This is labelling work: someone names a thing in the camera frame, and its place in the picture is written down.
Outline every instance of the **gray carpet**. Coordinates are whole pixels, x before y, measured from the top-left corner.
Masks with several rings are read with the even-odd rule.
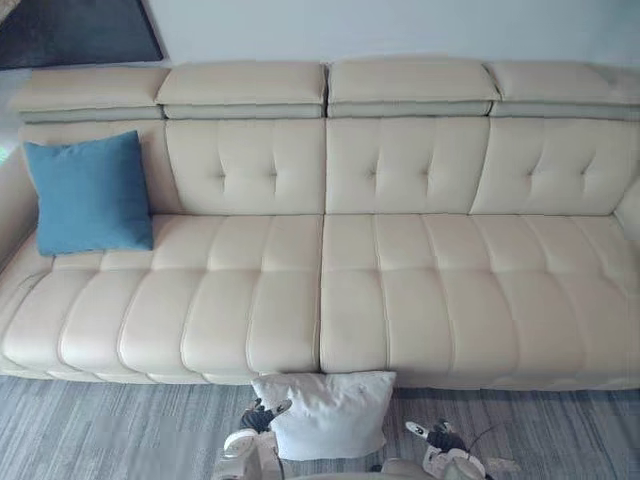
[[[0,376],[0,479],[209,480],[250,387],[117,385]],[[358,460],[293,463],[296,473],[422,460],[406,420],[444,417],[498,479],[640,478],[640,392],[397,390],[388,444]]]

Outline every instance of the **tufted stitching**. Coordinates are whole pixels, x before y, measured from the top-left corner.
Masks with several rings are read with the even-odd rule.
[[[469,217],[471,219],[471,223],[473,223],[473,225],[476,227],[476,230],[478,231],[478,234],[480,235],[480,240],[482,241],[482,243],[484,244],[484,247],[487,251],[487,256],[489,257],[489,266],[491,269],[491,277],[495,280],[495,282],[498,284],[498,287],[500,289],[500,294],[502,295],[502,299],[504,300],[505,305],[507,306],[507,310],[509,311],[509,318],[511,319],[511,323],[513,325],[513,330],[515,332],[515,346],[516,346],[516,363],[513,366],[513,369],[509,372],[509,375],[513,375],[514,373],[516,373],[520,367],[520,356],[521,356],[521,352],[522,352],[522,347],[521,347],[521,340],[520,340],[520,329],[518,328],[518,322],[516,322],[515,316],[513,314],[513,306],[511,305],[511,302],[509,301],[509,298],[507,297],[507,293],[504,290],[504,287],[502,286],[502,280],[500,278],[499,274],[496,274],[495,268],[494,268],[494,260],[493,260],[493,254],[491,253],[491,249],[489,247],[489,242],[487,240],[487,238],[484,235],[484,230],[480,227],[480,225],[478,224],[478,220],[471,215]]]
[[[64,355],[62,354],[62,339],[64,337],[64,334],[66,333],[68,327],[69,327],[69,319],[71,318],[71,313],[73,312],[74,308],[76,307],[76,305],[78,304],[78,302],[80,301],[80,297],[82,297],[82,295],[87,291],[87,289],[89,288],[89,285],[91,284],[91,282],[93,282],[96,277],[100,274],[100,270],[97,270],[93,276],[87,280],[87,283],[85,283],[82,288],[78,291],[77,295],[75,296],[75,298],[69,303],[69,307],[67,308],[67,311],[65,312],[63,318],[64,320],[62,321],[62,327],[60,328],[60,332],[58,333],[58,342],[57,342],[57,347],[56,347],[56,353],[58,354],[58,361],[60,363],[62,363],[63,365],[66,365],[78,372],[83,372],[84,370],[81,370],[79,368],[76,368],[72,365],[69,365],[67,362],[64,361]]]
[[[225,190],[227,189],[227,169],[224,166],[224,162],[222,161],[222,152],[220,151],[220,140],[218,138],[218,141],[215,142],[216,143],[216,152],[218,153],[218,162],[220,163],[220,169],[222,170],[222,174],[219,176],[219,178],[222,180],[222,193],[224,194]]]
[[[440,125],[440,119],[436,118],[434,121],[434,126],[433,126],[433,145],[431,145],[431,151],[429,152],[429,160],[427,160],[427,165],[425,167],[425,169],[422,171],[422,177],[424,178],[424,181],[426,183],[425,185],[425,196],[428,197],[429,196],[429,172],[432,170],[433,168],[433,159],[436,155],[436,146],[438,145],[438,128]]]
[[[522,208],[520,209],[520,213],[526,213],[531,205],[531,201],[533,199],[533,178],[535,177],[536,173],[538,173],[538,168],[540,167],[540,162],[542,162],[542,159],[544,158],[544,154],[545,151],[547,149],[547,123],[545,122],[544,118],[540,119],[541,120],[541,125],[542,125],[542,141],[540,144],[540,150],[539,150],[539,155],[538,155],[538,160],[536,161],[535,165],[533,166],[532,169],[530,169],[527,172],[527,178],[529,180],[529,193],[527,194],[527,199],[524,202],[524,205],[522,206]]]
[[[449,341],[451,342],[451,358],[449,359],[449,369],[448,372],[453,371],[453,367],[456,361],[456,336],[455,336],[455,328],[453,326],[453,319],[451,318],[451,311],[449,310],[449,296],[447,294],[447,289],[444,285],[444,280],[442,279],[442,273],[440,270],[440,265],[438,262],[438,254],[435,248],[435,242],[433,241],[433,237],[431,236],[431,232],[429,231],[429,227],[427,225],[427,217],[426,215],[418,215],[420,223],[424,228],[424,232],[426,234],[427,244],[429,245],[429,249],[433,254],[433,261],[435,263],[435,273],[436,278],[438,279],[438,283],[440,284],[440,288],[442,289],[442,298],[444,298],[444,306],[447,311],[447,322],[449,324]]]
[[[587,172],[591,168],[591,165],[595,161],[597,155],[598,155],[598,146],[596,145],[595,150],[591,155],[591,159],[589,160],[589,163],[587,163],[587,165],[584,166],[582,170],[580,170],[580,181],[582,183],[582,189],[581,189],[582,195],[584,195],[587,192]]]
[[[382,299],[382,315],[386,328],[385,336],[385,362],[384,368],[387,369],[391,365],[391,328],[389,325],[389,312],[387,309],[387,294],[384,285],[384,275],[382,272],[382,261],[380,260],[380,239],[378,231],[377,216],[371,215],[371,232],[373,234],[373,250],[376,256],[376,273],[378,275],[378,285],[380,286],[380,295]]]
[[[276,122],[271,123],[271,172],[270,178],[273,181],[273,195],[274,197],[278,193],[278,163],[276,161],[276,152],[275,152],[275,144],[276,144]]]
[[[536,245],[538,246],[538,248],[542,252],[542,255],[544,257],[544,263],[545,263],[545,273],[547,273],[549,275],[549,277],[551,277],[551,279],[554,281],[554,283],[558,286],[558,290],[560,290],[562,292],[563,296],[567,299],[567,303],[569,304],[569,307],[571,308],[571,312],[573,313],[574,323],[576,325],[576,330],[578,331],[578,336],[580,337],[580,344],[581,344],[581,347],[582,347],[582,368],[579,368],[576,371],[575,374],[577,375],[580,370],[584,371],[586,369],[587,344],[586,344],[586,341],[584,339],[584,332],[582,331],[582,325],[580,324],[580,320],[578,318],[579,316],[578,316],[578,312],[576,310],[576,306],[575,306],[573,300],[571,299],[570,295],[566,291],[564,285],[562,285],[562,282],[560,282],[560,280],[555,275],[555,273],[553,273],[549,269],[549,255],[547,254],[546,248],[544,248],[544,243],[542,241],[542,238],[538,234],[537,230],[531,224],[530,220],[527,217],[523,216],[523,217],[520,217],[520,218],[522,218],[522,220],[524,221],[524,224],[531,231],[532,238],[535,239]]]
[[[261,265],[260,265],[260,272],[258,272],[256,278],[254,279],[253,282],[253,287],[252,287],[252,291],[251,291],[251,300],[249,302],[249,308],[247,309],[247,336],[245,339],[245,346],[244,346],[244,351],[245,351],[245,358],[247,360],[247,368],[249,369],[250,372],[253,373],[258,373],[256,370],[254,370],[253,368],[253,362],[251,360],[251,351],[250,351],[250,344],[251,344],[251,333],[252,333],[252,329],[253,329],[253,314],[254,314],[254,310],[255,310],[255,303],[256,303],[256,299],[258,297],[258,290],[260,287],[260,280],[262,279],[262,274],[264,272],[264,257],[266,255],[266,250],[269,246],[269,241],[271,240],[271,234],[273,231],[273,226],[275,223],[277,217],[272,216],[269,217],[269,225],[267,226],[267,234],[265,236],[265,240],[264,240],[264,245],[262,246],[262,259],[261,259]]]

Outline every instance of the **sofa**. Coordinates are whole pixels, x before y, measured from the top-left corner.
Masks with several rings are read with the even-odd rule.
[[[37,71],[25,141],[137,130],[153,251],[43,257],[0,165],[0,372],[640,386],[640,75],[446,57]]]

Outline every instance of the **seat cushion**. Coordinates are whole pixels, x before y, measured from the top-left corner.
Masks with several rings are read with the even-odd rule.
[[[0,371],[245,383],[318,371],[320,216],[156,216],[155,248],[40,257],[0,276]]]
[[[401,386],[640,385],[640,280],[613,217],[333,215],[321,368]]]

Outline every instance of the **sofa seam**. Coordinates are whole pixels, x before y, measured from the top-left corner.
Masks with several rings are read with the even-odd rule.
[[[218,225],[218,228],[215,230],[215,232],[213,233],[213,235],[211,237],[211,240],[210,240],[211,243],[210,243],[210,246],[209,246],[209,248],[207,250],[207,258],[206,258],[207,266],[206,266],[205,271],[202,273],[202,277],[200,278],[200,281],[198,282],[198,285],[196,286],[196,288],[193,291],[193,295],[191,297],[191,300],[189,301],[189,306],[188,306],[187,311],[185,313],[185,318],[184,318],[184,321],[183,321],[183,324],[182,324],[182,335],[180,336],[180,347],[179,347],[179,349],[180,349],[180,361],[182,362],[182,364],[183,364],[183,366],[184,366],[184,368],[186,370],[192,371],[192,372],[202,376],[202,378],[206,382],[208,382],[208,380],[204,376],[205,372],[197,372],[197,371],[195,371],[195,370],[193,370],[193,369],[191,369],[191,368],[189,368],[187,366],[187,362],[185,361],[185,358],[184,358],[184,341],[185,341],[185,338],[187,336],[187,328],[188,328],[188,326],[189,326],[189,324],[191,323],[191,320],[192,320],[193,306],[195,304],[196,297],[198,297],[200,295],[200,292],[202,290],[202,285],[204,283],[205,277],[210,273],[211,265],[210,265],[210,260],[209,259],[211,257],[211,253],[213,252],[213,247],[214,247],[215,241],[218,238],[218,235],[220,234],[220,231],[222,230],[222,228],[224,226],[224,223],[227,221],[227,219],[228,219],[228,217],[222,217],[222,222],[220,222],[220,225]]]
[[[544,248],[544,244],[542,242],[542,238],[540,237],[540,235],[538,235],[538,232],[535,230],[534,226],[530,223],[530,221],[526,218],[526,216],[523,215],[522,219],[524,220],[525,225],[528,227],[529,231],[531,232],[532,237],[535,239],[536,245],[538,246],[538,248],[542,252],[542,256],[544,257],[544,263],[545,263],[545,273],[547,275],[549,275],[553,279],[553,282],[556,284],[558,289],[562,292],[562,296],[565,299],[567,299],[567,303],[569,304],[569,307],[571,309],[571,313],[573,314],[574,324],[576,325],[576,330],[578,331],[578,336],[580,337],[580,345],[582,347],[582,349],[581,349],[582,350],[582,355],[581,355],[581,363],[582,363],[582,365],[574,373],[574,375],[577,376],[578,372],[585,370],[585,365],[586,365],[586,362],[587,362],[587,344],[586,344],[586,341],[584,339],[584,333],[582,331],[582,326],[580,325],[580,321],[578,320],[577,310],[575,308],[573,300],[570,298],[570,296],[566,292],[564,286],[561,284],[561,282],[556,277],[556,275],[554,273],[552,273],[551,270],[549,269],[549,255],[547,254],[547,250]],[[556,379],[553,382],[550,382],[549,385],[553,385],[553,383],[555,383],[557,381],[558,381],[558,379]]]
[[[169,118],[163,118],[160,120],[161,122],[164,123],[164,146],[167,152],[167,160],[168,160],[168,164],[169,164],[169,170],[171,171],[171,176],[173,177],[173,190],[175,191],[176,194],[176,199],[178,200],[178,203],[180,204],[180,211],[183,214],[187,213],[187,209],[185,207],[185,202],[184,199],[182,198],[182,195],[180,193],[180,188],[178,188],[178,176],[176,175],[175,169],[173,167],[173,162],[171,161],[171,151],[169,149],[169,122],[170,119]]]
[[[484,235],[484,231],[482,230],[482,228],[478,224],[477,219],[473,215],[470,215],[470,218],[471,218],[471,222],[473,223],[473,225],[475,226],[476,230],[478,231],[478,234],[480,236],[480,240],[484,244],[485,250],[487,252],[487,256],[489,257],[489,266],[491,268],[491,276],[493,277],[495,282],[498,284],[498,287],[500,288],[500,295],[502,296],[502,299],[504,300],[504,304],[506,305],[507,310],[509,311],[509,316],[511,318],[511,324],[513,325],[513,330],[514,330],[514,334],[515,334],[514,337],[515,337],[515,341],[516,341],[516,352],[517,352],[515,365],[511,369],[511,371],[509,372],[509,375],[513,375],[520,368],[520,357],[521,357],[521,351],[522,351],[522,347],[520,345],[521,344],[520,328],[518,326],[518,323],[516,322],[516,318],[515,318],[515,315],[513,313],[513,306],[511,305],[511,302],[509,301],[509,298],[507,297],[507,294],[506,294],[506,292],[504,290],[504,286],[502,285],[502,281],[500,280],[500,276],[496,273],[496,271],[494,269],[494,258],[493,258],[493,254],[491,253],[491,249],[489,247],[489,242],[487,241],[487,238]],[[492,384],[495,384],[495,382],[497,380],[499,380],[499,378],[500,377],[495,378],[493,380]]]
[[[131,312],[131,309],[133,308],[134,302],[138,298],[138,295],[140,293],[140,289],[142,288],[142,284],[149,277],[149,275],[151,275],[151,268],[149,268],[149,270],[147,270],[142,275],[142,277],[138,281],[138,284],[136,285],[135,290],[133,291],[133,293],[131,294],[131,297],[129,298],[129,303],[127,304],[127,308],[124,311],[124,314],[122,316],[122,322],[120,323],[120,328],[118,329],[118,336],[116,338],[116,348],[115,348],[115,350],[116,350],[116,356],[118,357],[118,360],[120,361],[120,365],[122,367],[126,368],[127,370],[132,371],[133,373],[142,374],[142,375],[146,376],[147,378],[149,378],[149,380],[151,380],[151,381],[155,381],[155,380],[153,380],[153,378],[150,378],[149,375],[146,372],[142,372],[140,370],[136,370],[135,368],[132,368],[131,366],[127,365],[127,363],[124,361],[124,357],[122,355],[122,337],[124,335],[124,330],[125,330],[125,328],[127,326],[127,323],[129,321],[129,314]]]
[[[389,369],[391,367],[391,325],[389,323],[389,312],[387,304],[387,294],[385,290],[384,275],[382,272],[382,261],[380,259],[380,239],[378,219],[376,215],[371,215],[371,229],[373,233],[373,248],[376,256],[376,269],[378,275],[378,285],[380,287],[380,295],[382,299],[382,315],[384,319],[386,336],[385,336],[385,361],[384,368]]]
[[[83,370],[82,368],[78,368],[78,367],[74,367],[73,365],[69,364],[68,362],[66,362],[64,360],[64,355],[62,353],[62,339],[64,337],[64,334],[67,332],[68,326],[69,326],[69,320],[71,317],[71,313],[73,312],[73,310],[75,309],[78,301],[80,300],[80,297],[82,297],[84,295],[84,293],[87,291],[87,289],[89,288],[89,285],[93,282],[93,280],[100,274],[100,270],[96,270],[94,272],[94,274],[91,276],[91,278],[87,281],[87,283],[85,283],[82,288],[80,288],[80,290],[78,291],[78,293],[75,295],[74,299],[69,303],[69,306],[67,307],[65,313],[64,313],[64,317],[63,317],[63,321],[62,321],[62,325],[60,327],[60,331],[58,332],[58,341],[56,342],[56,353],[58,355],[58,360],[60,361],[60,363],[62,363],[63,365],[66,365],[78,372],[82,372],[82,373],[91,373],[93,375],[93,372],[89,372],[87,370]]]
[[[455,328],[454,328],[453,319],[451,318],[451,311],[449,309],[449,296],[447,294],[447,289],[445,287],[444,280],[442,278],[442,272],[440,270],[440,263],[438,261],[438,254],[436,253],[436,247],[435,247],[434,238],[431,235],[429,227],[427,226],[427,223],[426,223],[426,214],[419,214],[418,218],[420,219],[420,223],[422,224],[422,228],[424,229],[424,232],[425,232],[425,235],[426,235],[426,239],[427,239],[427,244],[429,245],[429,248],[431,249],[431,253],[433,254],[435,275],[436,275],[440,290],[442,291],[442,299],[444,300],[444,308],[445,308],[445,311],[447,313],[447,324],[449,326],[449,344],[451,346],[451,358],[449,359],[449,369],[447,370],[447,372],[449,373],[449,372],[453,371],[453,368],[455,366],[455,361],[456,361]]]
[[[249,308],[247,309],[247,334],[245,337],[245,346],[244,346],[244,352],[245,352],[245,360],[247,363],[247,368],[249,370],[249,372],[251,373],[255,373],[258,374],[258,372],[256,370],[254,370],[254,365],[253,365],[253,360],[251,358],[251,352],[249,351],[249,344],[251,343],[251,333],[252,333],[252,329],[253,329],[253,317],[254,317],[254,313],[255,313],[255,302],[256,299],[258,297],[258,291],[259,291],[259,287],[260,287],[260,282],[262,281],[262,275],[264,273],[264,258],[266,256],[266,252],[267,252],[267,248],[269,246],[269,241],[271,239],[271,234],[273,232],[273,226],[275,223],[275,219],[276,216],[275,215],[271,215],[269,217],[269,225],[267,227],[267,234],[265,236],[265,240],[264,240],[264,245],[262,246],[262,258],[261,263],[260,263],[260,271],[257,275],[257,277],[254,279],[254,283],[253,283],[253,287],[252,287],[252,291],[251,291],[251,300],[249,303]]]
[[[485,172],[487,170],[487,165],[489,163],[489,161],[487,160],[487,155],[489,154],[489,142],[491,142],[491,132],[493,130],[493,121],[491,118],[487,117],[486,122],[487,122],[487,130],[486,130],[485,137],[487,141],[485,142],[485,145],[484,145],[484,155],[482,156],[482,166],[480,167],[478,172],[478,180],[475,182],[474,194],[473,194],[473,197],[471,198],[471,203],[466,209],[469,215],[473,214],[472,212],[475,208],[476,201],[478,200],[478,194],[480,193],[480,185],[482,184],[482,179],[484,178]]]
[[[324,279],[324,255],[323,255],[323,237],[324,237],[324,223],[326,215],[320,215],[317,224],[320,229],[318,232],[318,274],[317,274],[317,295],[315,315],[316,319],[313,326],[313,347],[311,353],[311,361],[314,365],[317,365],[318,371],[322,372],[322,281]]]
[[[19,304],[17,305],[16,309],[14,310],[13,314],[11,315],[11,319],[9,320],[9,322],[7,322],[6,327],[3,329],[2,331],[2,338],[0,338],[0,349],[2,349],[2,346],[4,345],[4,342],[6,341],[6,336],[7,336],[7,332],[9,331],[9,329],[11,328],[11,325],[13,325],[13,322],[15,321],[16,315],[17,313],[20,311],[20,309],[22,308],[22,306],[24,305],[25,300],[27,299],[27,297],[29,297],[29,295],[31,295],[31,293],[33,292],[33,290],[35,290],[35,288],[42,282],[42,280],[44,280],[46,277],[48,277],[51,274],[51,270],[48,272],[45,272],[37,281],[36,283],[34,283],[32,286],[29,287],[26,295],[24,295],[22,297],[22,299],[20,300]],[[18,287],[20,285],[23,285],[24,282],[26,282],[28,279],[34,277],[36,275],[30,275],[27,278],[25,278],[22,282],[20,282],[20,284],[18,285]],[[4,351],[0,351],[0,354],[9,359],[9,361],[11,363],[14,363],[15,365],[18,365],[19,367],[24,368],[27,371],[33,371],[32,368],[26,366],[26,365],[22,365],[16,361],[14,361],[12,358],[10,358]]]

